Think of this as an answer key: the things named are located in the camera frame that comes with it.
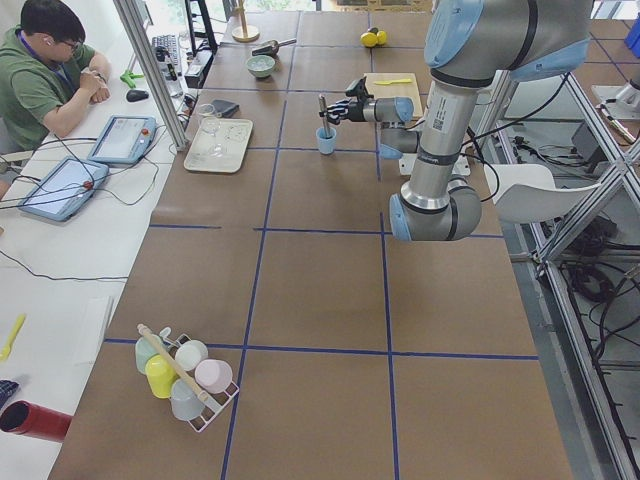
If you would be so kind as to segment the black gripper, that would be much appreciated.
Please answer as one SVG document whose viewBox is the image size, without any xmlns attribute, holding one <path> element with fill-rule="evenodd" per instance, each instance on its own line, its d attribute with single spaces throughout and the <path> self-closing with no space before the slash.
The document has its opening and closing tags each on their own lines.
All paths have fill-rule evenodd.
<svg viewBox="0 0 640 480">
<path fill-rule="evenodd" d="M 357 99 L 343 99 L 327 106 L 325 115 L 330 124 L 340 124 L 343 120 L 364 122 L 364 104 Z"/>
</svg>

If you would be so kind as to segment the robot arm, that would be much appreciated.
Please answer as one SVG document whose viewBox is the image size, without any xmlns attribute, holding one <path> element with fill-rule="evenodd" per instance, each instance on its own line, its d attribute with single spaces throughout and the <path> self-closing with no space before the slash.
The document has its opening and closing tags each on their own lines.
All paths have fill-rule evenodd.
<svg viewBox="0 0 640 480">
<path fill-rule="evenodd" d="M 481 200 L 453 167 L 479 91 L 500 70 L 526 82 L 576 69 L 587 56 L 592 8 L 590 1 L 442 1 L 426 36 L 432 89 L 420 131 L 404 127 L 409 98 L 376 99 L 364 79 L 349 85 L 346 99 L 321 108 L 334 125 L 380 123 L 382 153 L 415 154 L 409 180 L 389 200 L 396 239 L 451 241 L 476 229 Z"/>
</svg>

